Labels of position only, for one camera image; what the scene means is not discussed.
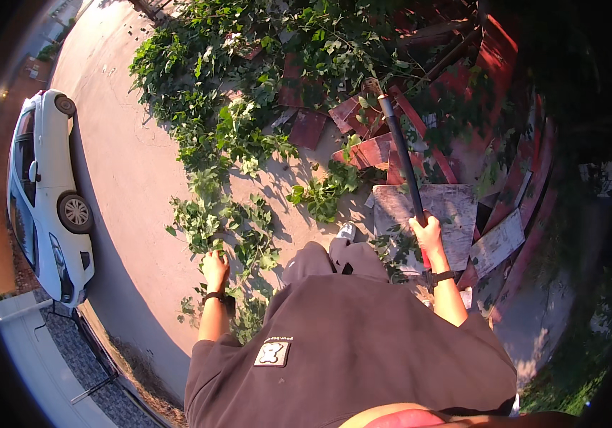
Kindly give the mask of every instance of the pant leg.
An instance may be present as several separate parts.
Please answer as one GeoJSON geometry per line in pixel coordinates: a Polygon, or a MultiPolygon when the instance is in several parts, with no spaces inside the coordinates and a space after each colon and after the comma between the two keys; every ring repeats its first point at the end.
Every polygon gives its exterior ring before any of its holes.
{"type": "Polygon", "coordinates": [[[351,243],[346,238],[334,238],[330,243],[329,253],[337,273],[344,272],[389,282],[385,265],[368,243],[351,243]],[[346,264],[349,264],[350,268],[344,270],[346,264]]]}
{"type": "Polygon", "coordinates": [[[282,281],[290,285],[308,275],[327,275],[334,272],[332,261],[322,245],[310,241],[287,262],[282,281]]]}

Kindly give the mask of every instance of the weathered white board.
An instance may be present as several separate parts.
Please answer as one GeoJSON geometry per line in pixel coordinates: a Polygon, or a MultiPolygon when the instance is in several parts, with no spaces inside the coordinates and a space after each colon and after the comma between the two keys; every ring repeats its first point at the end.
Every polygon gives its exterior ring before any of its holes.
{"type": "Polygon", "coordinates": [[[520,210],[515,209],[470,249],[470,261],[482,278],[524,243],[520,210]]]}
{"type": "MultiPolygon", "coordinates": [[[[425,184],[420,189],[422,208],[429,210],[441,222],[441,239],[446,258],[453,270],[463,270],[472,245],[472,235],[477,218],[477,200],[470,184],[425,184]]],[[[375,234],[388,234],[387,229],[401,225],[412,234],[408,219],[413,212],[410,194],[401,193],[401,185],[375,185],[375,234]]],[[[405,271],[422,272],[422,262],[409,254],[405,271]]]]}

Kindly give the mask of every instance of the long-handled tool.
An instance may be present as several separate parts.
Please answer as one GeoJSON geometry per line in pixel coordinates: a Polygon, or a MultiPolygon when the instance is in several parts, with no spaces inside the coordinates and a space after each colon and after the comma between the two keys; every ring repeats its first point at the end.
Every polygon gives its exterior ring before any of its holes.
{"type": "MultiPolygon", "coordinates": [[[[394,114],[394,108],[391,106],[391,100],[389,96],[382,92],[380,83],[377,79],[369,77],[363,82],[364,87],[368,88],[377,96],[377,100],[382,107],[382,113],[385,115],[385,121],[391,132],[391,137],[396,145],[396,151],[398,157],[401,160],[401,167],[403,167],[404,175],[406,176],[406,183],[408,184],[409,193],[411,194],[411,200],[413,201],[413,211],[415,211],[415,219],[422,227],[427,226],[427,219],[425,213],[422,210],[422,200],[420,199],[420,191],[418,190],[418,183],[415,181],[415,172],[413,171],[413,164],[411,163],[411,157],[408,154],[408,146],[406,146],[406,140],[403,137],[403,131],[401,130],[401,124],[398,117],[394,114]]],[[[425,267],[427,272],[430,272],[430,261],[427,258],[427,254],[423,249],[422,251],[422,265],[425,267]]]]}

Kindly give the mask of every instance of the car headlight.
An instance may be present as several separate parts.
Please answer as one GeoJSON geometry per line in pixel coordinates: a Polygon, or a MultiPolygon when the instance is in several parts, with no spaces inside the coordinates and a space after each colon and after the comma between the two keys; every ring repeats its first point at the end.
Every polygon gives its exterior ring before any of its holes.
{"type": "Polygon", "coordinates": [[[68,276],[68,268],[65,265],[65,258],[63,257],[59,240],[52,234],[49,234],[49,240],[51,241],[54,260],[56,261],[56,268],[59,270],[59,278],[61,280],[61,302],[64,304],[69,304],[73,300],[73,292],[75,287],[68,276]]]}

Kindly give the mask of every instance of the car wheel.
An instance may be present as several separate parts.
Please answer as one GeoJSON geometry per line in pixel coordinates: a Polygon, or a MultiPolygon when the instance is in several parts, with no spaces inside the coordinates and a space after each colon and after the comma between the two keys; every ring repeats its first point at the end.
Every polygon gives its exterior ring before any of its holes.
{"type": "Polygon", "coordinates": [[[63,114],[67,114],[68,117],[73,117],[75,114],[75,102],[65,95],[59,95],[54,99],[56,108],[63,114]]]}
{"type": "Polygon", "coordinates": [[[68,194],[59,203],[59,218],[66,229],[74,234],[86,234],[94,225],[87,201],[77,194],[68,194]]]}

